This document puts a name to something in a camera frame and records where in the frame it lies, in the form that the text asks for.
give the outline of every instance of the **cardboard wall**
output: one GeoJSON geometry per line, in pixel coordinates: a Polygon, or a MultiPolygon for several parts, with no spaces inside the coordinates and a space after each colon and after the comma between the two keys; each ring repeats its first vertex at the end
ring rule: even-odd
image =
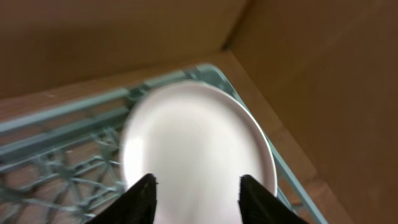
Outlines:
{"type": "Polygon", "coordinates": [[[246,0],[3,0],[0,99],[217,52],[246,0]]]}
{"type": "Polygon", "coordinates": [[[356,223],[396,223],[397,6],[257,0],[231,44],[356,223]]]}

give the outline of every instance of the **brown cardboard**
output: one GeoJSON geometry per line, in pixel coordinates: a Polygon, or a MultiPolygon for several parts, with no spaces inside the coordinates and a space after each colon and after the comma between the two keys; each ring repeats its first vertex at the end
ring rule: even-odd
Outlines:
{"type": "Polygon", "coordinates": [[[0,3],[0,98],[217,52],[246,0],[0,3]]]}
{"type": "Polygon", "coordinates": [[[356,223],[396,223],[394,1],[255,1],[232,50],[356,223]]]}

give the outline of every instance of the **white plate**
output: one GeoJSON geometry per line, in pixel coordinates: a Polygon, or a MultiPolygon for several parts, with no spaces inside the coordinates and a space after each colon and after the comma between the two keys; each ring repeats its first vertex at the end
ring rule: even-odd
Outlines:
{"type": "Polygon", "coordinates": [[[223,91],[179,82],[148,94],[122,136],[123,179],[158,181],[155,223],[241,223],[239,181],[251,174],[276,195],[275,164],[250,113],[223,91]]]}

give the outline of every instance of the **dish rack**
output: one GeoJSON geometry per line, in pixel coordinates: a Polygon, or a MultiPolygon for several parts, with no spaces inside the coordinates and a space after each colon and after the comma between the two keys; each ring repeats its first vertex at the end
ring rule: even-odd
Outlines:
{"type": "MultiPolygon", "coordinates": [[[[198,65],[0,123],[0,223],[84,223],[104,210],[124,192],[119,133],[131,108],[152,88],[182,80],[213,85],[246,107],[218,68],[198,65]]],[[[285,179],[301,203],[291,205],[280,188],[277,198],[327,223],[268,142],[278,180],[285,179]]]]}

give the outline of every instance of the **plate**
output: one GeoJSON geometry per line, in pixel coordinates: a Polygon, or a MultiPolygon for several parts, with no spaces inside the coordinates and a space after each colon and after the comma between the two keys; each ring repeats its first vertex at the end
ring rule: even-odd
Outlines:
{"type": "Polygon", "coordinates": [[[204,83],[173,83],[144,97],[123,130],[121,161],[127,188],[146,173],[156,176],[154,223],[241,223],[244,174],[277,192],[272,153],[256,120],[204,83]]]}

